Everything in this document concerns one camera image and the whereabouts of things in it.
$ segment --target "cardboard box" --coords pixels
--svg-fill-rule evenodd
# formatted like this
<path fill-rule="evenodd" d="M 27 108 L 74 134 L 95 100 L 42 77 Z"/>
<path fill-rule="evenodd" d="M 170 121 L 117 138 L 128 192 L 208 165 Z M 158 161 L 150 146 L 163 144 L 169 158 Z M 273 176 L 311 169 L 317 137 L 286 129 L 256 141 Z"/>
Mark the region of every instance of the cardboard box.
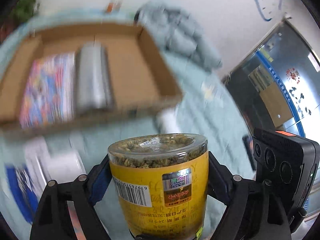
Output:
<path fill-rule="evenodd" d="M 260 97 L 266 105 L 275 127 L 281 126 L 293 117 L 291 109 L 276 82 L 271 83 L 270 86 L 261 91 Z"/>
<path fill-rule="evenodd" d="M 181 101 L 180 88 L 143 27 L 115 23 L 64 25 L 36 32 L 21 43 L 0 83 L 0 127 L 3 130 L 20 128 L 21 101 L 35 59 L 75 52 L 89 41 L 98 41 L 106 47 L 115 109 L 77 117 L 68 123 L 33 128 L 33 131 L 61 130 L 155 114 Z"/>

